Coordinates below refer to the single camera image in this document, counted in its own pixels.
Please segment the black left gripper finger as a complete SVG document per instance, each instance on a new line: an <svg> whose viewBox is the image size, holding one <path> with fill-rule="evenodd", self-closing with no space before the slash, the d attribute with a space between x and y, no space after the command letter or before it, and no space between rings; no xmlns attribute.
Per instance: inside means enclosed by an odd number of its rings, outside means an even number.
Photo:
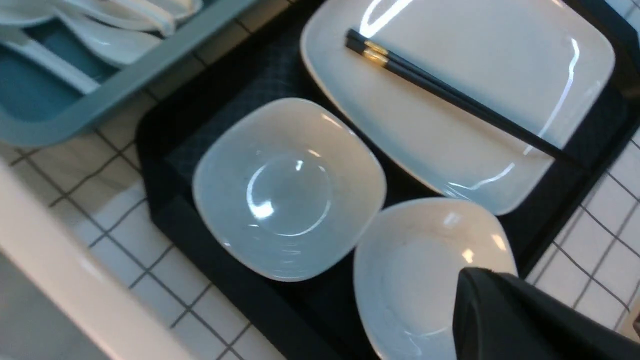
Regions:
<svg viewBox="0 0 640 360"><path fill-rule="evenodd" d="M506 272L458 273L452 320L458 360L637 360L637 342Z"/></svg>

